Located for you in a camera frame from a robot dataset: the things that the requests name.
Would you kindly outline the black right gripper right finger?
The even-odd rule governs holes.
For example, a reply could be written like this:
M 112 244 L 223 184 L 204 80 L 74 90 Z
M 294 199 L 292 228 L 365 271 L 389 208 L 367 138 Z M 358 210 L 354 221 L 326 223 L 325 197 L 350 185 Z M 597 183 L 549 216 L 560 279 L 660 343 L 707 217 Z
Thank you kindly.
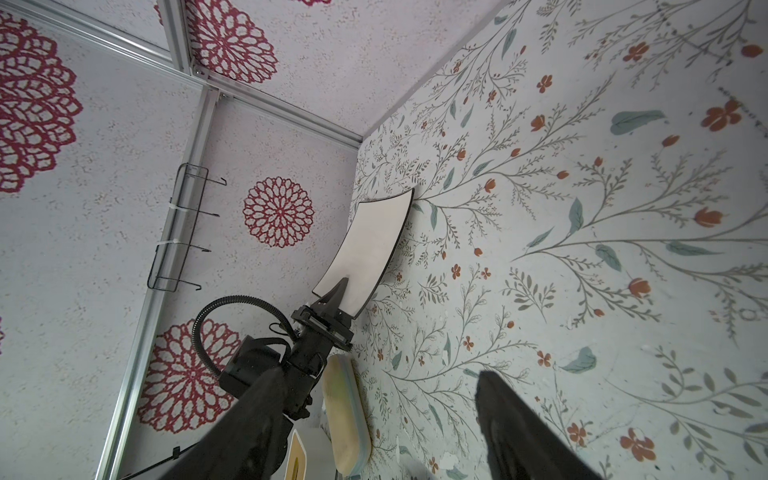
M 494 371 L 482 371 L 475 394 L 477 418 L 493 479 L 597 479 Z

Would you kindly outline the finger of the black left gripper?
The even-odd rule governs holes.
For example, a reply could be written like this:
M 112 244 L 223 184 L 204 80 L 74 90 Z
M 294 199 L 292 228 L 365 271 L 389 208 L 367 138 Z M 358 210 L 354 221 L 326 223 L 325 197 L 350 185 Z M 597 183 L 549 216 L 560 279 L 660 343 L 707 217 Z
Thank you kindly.
M 311 305 L 312 310 L 320 317 L 339 316 L 342 313 L 339 306 L 343 300 L 347 284 L 348 278 L 341 278 L 333 288 Z

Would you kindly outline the white square plate black rim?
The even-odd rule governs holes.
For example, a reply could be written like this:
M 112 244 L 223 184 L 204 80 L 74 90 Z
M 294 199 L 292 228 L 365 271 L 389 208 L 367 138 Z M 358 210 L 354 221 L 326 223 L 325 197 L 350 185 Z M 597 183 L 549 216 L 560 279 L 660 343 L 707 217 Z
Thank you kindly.
M 364 201 L 357 210 L 330 266 L 313 289 L 322 297 L 347 280 L 339 309 L 356 318 L 375 293 L 396 250 L 415 190 Z

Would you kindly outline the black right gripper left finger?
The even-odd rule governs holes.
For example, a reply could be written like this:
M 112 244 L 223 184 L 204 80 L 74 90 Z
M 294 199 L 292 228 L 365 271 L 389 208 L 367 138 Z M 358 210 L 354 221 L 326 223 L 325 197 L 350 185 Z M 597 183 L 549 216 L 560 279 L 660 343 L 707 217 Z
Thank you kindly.
M 280 368 L 262 374 L 164 479 L 269 479 L 287 443 L 281 434 L 287 398 Z

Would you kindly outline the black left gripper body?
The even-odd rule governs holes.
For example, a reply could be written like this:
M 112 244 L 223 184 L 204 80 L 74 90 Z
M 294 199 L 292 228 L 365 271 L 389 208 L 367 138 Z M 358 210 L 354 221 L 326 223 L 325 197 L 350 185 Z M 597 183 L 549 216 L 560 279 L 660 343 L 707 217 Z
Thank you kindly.
M 309 416 L 311 391 L 327 366 L 330 351 L 351 349 L 353 317 L 339 309 L 313 304 L 296 310 L 293 318 L 303 329 L 292 344 L 281 337 L 248 336 L 218 376 L 218 382 L 225 392 L 239 399 L 263 373 L 280 368 L 287 389 L 283 413 L 300 420 Z

